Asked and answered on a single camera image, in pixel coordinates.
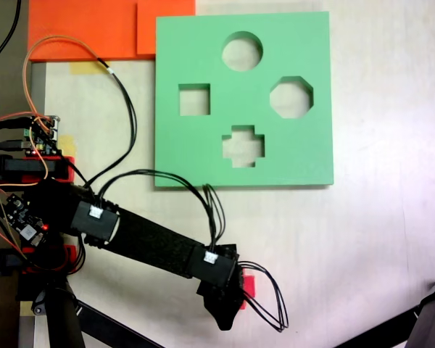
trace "white connector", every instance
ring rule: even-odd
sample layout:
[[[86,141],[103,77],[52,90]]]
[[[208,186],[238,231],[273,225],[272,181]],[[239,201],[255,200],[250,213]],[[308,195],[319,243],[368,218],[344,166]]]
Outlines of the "white connector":
[[[218,255],[217,254],[214,254],[212,252],[205,252],[204,253],[204,261],[205,262],[208,262],[208,263],[211,263],[211,264],[214,265],[216,263],[217,259],[218,259]]]
[[[99,219],[102,217],[103,209],[95,207],[94,205],[91,205],[90,211],[88,212],[88,214],[93,218]]]

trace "shape sorter board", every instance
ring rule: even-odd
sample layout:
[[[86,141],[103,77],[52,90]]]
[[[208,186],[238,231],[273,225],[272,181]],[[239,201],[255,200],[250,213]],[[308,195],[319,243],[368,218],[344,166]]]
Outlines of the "shape sorter board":
[[[236,71],[224,62],[234,38],[257,42],[262,56],[254,68]],[[155,169],[196,186],[334,182],[327,12],[160,17],[156,64]],[[302,117],[284,118],[271,107],[271,91],[289,82],[309,95]],[[209,112],[183,116],[180,94],[194,88],[209,94]],[[263,140],[253,166],[234,167],[223,156],[223,139],[238,129]]]

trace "cable connector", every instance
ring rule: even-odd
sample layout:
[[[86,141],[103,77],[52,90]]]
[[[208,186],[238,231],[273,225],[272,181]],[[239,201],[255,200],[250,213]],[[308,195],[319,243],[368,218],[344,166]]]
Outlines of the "cable connector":
[[[27,141],[21,140],[8,140],[0,143],[0,150],[2,151],[21,151],[28,147]]]
[[[216,260],[218,259],[218,255],[215,254],[214,252],[205,252],[204,253],[204,261],[208,262],[212,265],[214,265],[216,263]]]
[[[103,214],[103,209],[95,207],[94,205],[91,205],[90,211],[88,214],[93,218],[100,219],[102,217],[102,214]]]

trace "orange wire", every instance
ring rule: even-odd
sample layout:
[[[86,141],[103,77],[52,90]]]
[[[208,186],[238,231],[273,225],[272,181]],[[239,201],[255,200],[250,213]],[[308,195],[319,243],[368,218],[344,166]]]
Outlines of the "orange wire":
[[[99,56],[95,53],[95,51],[87,43],[84,43],[81,40],[78,40],[76,38],[73,38],[72,36],[51,35],[51,36],[46,36],[45,38],[41,38],[40,40],[35,42],[32,45],[32,47],[29,49],[28,54],[26,54],[26,57],[24,59],[24,64],[22,66],[22,87],[24,88],[24,95],[28,101],[30,109],[35,113],[37,113],[37,108],[36,108],[35,104],[33,103],[32,98],[30,97],[30,92],[29,92],[29,88],[28,88],[28,80],[27,80],[28,63],[29,63],[30,56],[34,52],[34,50],[37,49],[37,47],[39,47],[41,44],[43,44],[44,42],[47,42],[47,41],[69,41],[69,42],[72,42],[72,43],[77,44],[79,46],[82,46],[84,49],[89,51],[95,57],[95,59],[99,58]]]
[[[31,111],[23,111],[23,112],[15,112],[14,114],[9,114],[9,115],[5,115],[5,116],[1,116],[0,117],[0,121],[1,120],[5,120],[7,118],[12,118],[12,117],[16,117],[16,116],[21,116],[21,115],[32,115],[32,116],[39,116],[39,117],[44,117],[47,120],[50,119],[50,117],[48,116],[44,116],[44,115],[40,115],[40,114],[36,114],[35,112],[31,112]]]
[[[9,245],[11,245],[13,248],[16,249],[17,252],[21,253],[20,248],[18,248],[16,245],[14,245],[11,241],[8,240],[7,237],[5,237],[3,234],[0,233],[0,237],[3,238],[3,240],[5,240],[5,242],[7,242]]]
[[[40,119],[40,118],[41,118],[40,116],[36,116],[35,120]],[[29,140],[30,140],[30,144],[32,145],[34,151],[38,155],[38,158],[40,158],[40,160],[43,163],[43,166],[45,167],[45,176],[43,177],[43,179],[45,180],[49,177],[49,167],[46,165],[44,158],[42,157],[41,153],[39,152],[39,150],[37,150],[37,147],[34,144],[34,140],[32,139],[32,126],[29,128]],[[26,186],[35,186],[38,183],[39,182],[36,182],[36,183],[0,183],[0,186],[26,187]]]
[[[3,191],[1,188],[0,188],[0,192],[3,193],[3,194],[6,194],[7,196],[9,196],[9,193]]]

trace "orange foam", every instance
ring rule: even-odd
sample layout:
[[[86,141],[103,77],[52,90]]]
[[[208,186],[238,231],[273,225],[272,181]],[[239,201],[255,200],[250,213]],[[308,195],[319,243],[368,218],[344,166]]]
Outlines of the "orange foam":
[[[154,59],[155,57],[157,17],[194,15],[195,0],[138,0],[138,57],[140,59]]]
[[[105,60],[154,59],[156,17],[194,14],[194,0],[29,0],[28,48],[45,36],[68,35]],[[93,59],[66,41],[45,43],[30,57],[33,62]]]

